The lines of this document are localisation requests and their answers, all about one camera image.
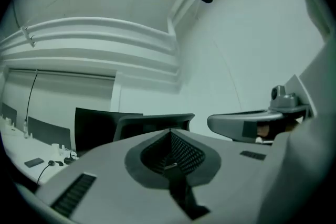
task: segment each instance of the computer monitor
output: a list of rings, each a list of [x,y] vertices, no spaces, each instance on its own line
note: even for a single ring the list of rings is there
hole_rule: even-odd
[[[77,156],[81,156],[97,146],[113,142],[118,121],[129,115],[141,116],[142,114],[76,108],[75,143]]]
[[[119,121],[113,141],[170,128],[189,131],[189,124],[194,116],[195,114],[155,115],[142,117],[126,116]]]

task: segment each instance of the black vent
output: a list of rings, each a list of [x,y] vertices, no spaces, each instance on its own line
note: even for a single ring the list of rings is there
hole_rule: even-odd
[[[56,200],[52,208],[69,218],[95,180],[94,176],[81,174]]]
[[[165,168],[172,165],[169,158],[173,158],[182,173],[188,175],[202,164],[205,154],[173,133],[161,137],[141,153],[142,163],[158,174],[163,174]]]
[[[253,159],[258,159],[260,161],[263,161],[266,158],[265,154],[256,153],[256,152],[252,152],[252,151],[242,151],[240,154],[242,156],[250,157],[250,158],[253,158]]]

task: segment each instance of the phone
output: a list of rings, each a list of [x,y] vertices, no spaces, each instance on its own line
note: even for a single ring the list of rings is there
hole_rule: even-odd
[[[29,168],[31,168],[31,167],[39,165],[43,162],[44,162],[44,160],[42,160],[41,158],[36,158],[36,159],[32,159],[31,161],[25,162],[25,165],[28,166]]]

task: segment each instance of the black cable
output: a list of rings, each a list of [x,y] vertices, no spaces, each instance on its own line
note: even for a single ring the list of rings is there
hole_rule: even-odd
[[[38,176],[38,179],[37,179],[37,186],[38,186],[38,182],[40,181],[40,177],[41,175],[43,174],[44,170],[47,169],[48,167],[50,166],[50,164],[48,164],[48,166],[46,166],[43,171],[40,173],[40,175]]]
[[[17,20],[17,16],[16,16],[14,0],[12,0],[12,5],[13,5],[13,13],[14,13],[15,22],[16,22],[17,28],[20,29],[20,24],[19,24],[19,22]]]
[[[31,92],[33,91],[33,87],[34,87],[34,83],[35,83],[35,80],[36,80],[36,77],[37,77],[38,73],[37,73],[37,70],[36,70],[36,76],[35,76],[35,79],[33,81],[33,85],[31,85],[31,89],[30,89],[30,94],[29,94],[29,99],[28,99],[28,106],[27,106],[27,114],[26,114],[26,121],[28,122],[28,109],[29,109],[29,102],[30,102],[30,96],[31,96]]]

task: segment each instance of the white desk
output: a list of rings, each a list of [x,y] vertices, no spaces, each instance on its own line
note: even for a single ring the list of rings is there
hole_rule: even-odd
[[[0,130],[7,156],[21,173],[34,182],[37,182],[39,175],[48,165],[49,161],[63,162],[65,157],[69,157],[69,151],[66,151],[66,154],[63,156],[57,156],[54,154],[51,145],[45,144],[34,138],[25,139],[22,131],[6,125],[6,122],[2,117],[0,117]],[[31,168],[28,168],[24,164],[35,158],[41,158],[44,162]],[[64,166],[59,166],[57,163],[55,163],[54,166],[49,166],[41,175],[39,184],[42,185],[46,183],[67,166],[68,165],[66,164],[64,164]]]

